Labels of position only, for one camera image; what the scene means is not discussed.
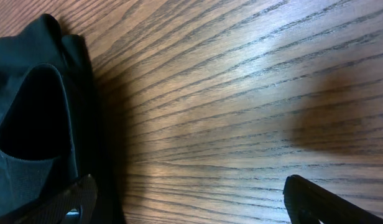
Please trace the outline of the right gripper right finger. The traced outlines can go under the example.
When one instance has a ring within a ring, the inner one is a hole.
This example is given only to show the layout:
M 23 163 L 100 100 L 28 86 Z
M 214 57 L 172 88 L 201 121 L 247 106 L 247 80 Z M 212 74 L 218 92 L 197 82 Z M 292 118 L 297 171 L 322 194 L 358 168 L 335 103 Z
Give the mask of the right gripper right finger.
M 293 224 L 383 224 L 383 218 L 299 175 L 286 178 L 283 195 Z

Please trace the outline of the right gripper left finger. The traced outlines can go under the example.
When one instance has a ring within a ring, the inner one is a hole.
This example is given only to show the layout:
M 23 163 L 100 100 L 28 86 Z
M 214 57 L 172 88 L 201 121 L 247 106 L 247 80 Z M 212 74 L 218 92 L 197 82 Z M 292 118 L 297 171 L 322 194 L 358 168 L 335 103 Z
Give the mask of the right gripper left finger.
M 97 196 L 96 181 L 88 174 L 49 198 L 39 198 L 1 216 L 0 224 L 89 223 Z

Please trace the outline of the black polo shirt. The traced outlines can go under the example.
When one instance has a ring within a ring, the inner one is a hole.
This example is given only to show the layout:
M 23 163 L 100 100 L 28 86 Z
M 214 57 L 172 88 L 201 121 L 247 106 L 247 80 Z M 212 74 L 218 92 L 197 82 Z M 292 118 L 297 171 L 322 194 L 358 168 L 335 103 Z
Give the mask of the black polo shirt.
M 0 217 L 92 175 L 93 223 L 123 223 L 84 39 L 42 14 L 0 38 Z

